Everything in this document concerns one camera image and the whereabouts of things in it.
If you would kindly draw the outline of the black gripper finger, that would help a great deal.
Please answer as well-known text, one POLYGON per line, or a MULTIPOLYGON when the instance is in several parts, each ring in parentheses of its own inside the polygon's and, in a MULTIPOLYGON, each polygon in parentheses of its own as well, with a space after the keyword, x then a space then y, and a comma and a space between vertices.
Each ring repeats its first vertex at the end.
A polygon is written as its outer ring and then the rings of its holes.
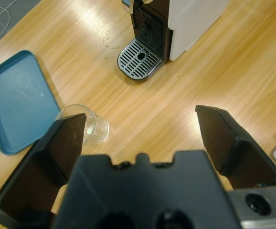
POLYGON ((197 105, 195 111, 204 147, 234 189, 276 186, 276 165, 226 110, 197 105))
POLYGON ((9 229, 48 229, 52 207, 82 151, 86 115, 54 121, 0 189, 0 224, 9 229))

